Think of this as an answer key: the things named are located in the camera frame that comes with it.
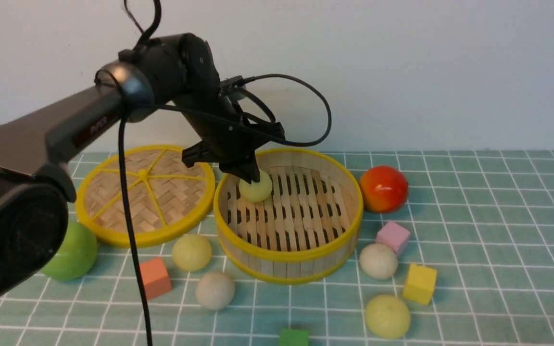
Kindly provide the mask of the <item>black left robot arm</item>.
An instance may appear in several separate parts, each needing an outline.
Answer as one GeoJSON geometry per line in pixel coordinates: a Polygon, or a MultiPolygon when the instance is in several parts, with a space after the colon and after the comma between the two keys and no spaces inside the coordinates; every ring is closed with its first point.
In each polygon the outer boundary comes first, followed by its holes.
{"type": "Polygon", "coordinates": [[[191,33],[146,39],[95,75],[95,85],[0,125],[0,296],[59,250],[76,191],[68,162],[112,125],[144,120],[172,101],[200,136],[182,162],[218,163],[250,182],[255,151],[283,140],[276,121],[250,124],[235,107],[209,44],[191,33]]]}

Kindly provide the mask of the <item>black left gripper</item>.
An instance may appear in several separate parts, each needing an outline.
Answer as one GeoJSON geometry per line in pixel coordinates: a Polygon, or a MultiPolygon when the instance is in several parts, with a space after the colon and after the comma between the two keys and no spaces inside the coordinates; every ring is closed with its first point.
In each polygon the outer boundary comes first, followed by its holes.
{"type": "Polygon", "coordinates": [[[185,108],[184,118],[200,136],[201,141],[182,150],[182,163],[219,163],[219,169],[240,178],[247,184],[260,182],[260,169],[255,150],[268,142],[259,135],[245,132],[240,113],[225,96],[183,94],[174,99],[177,107],[185,108]]]}

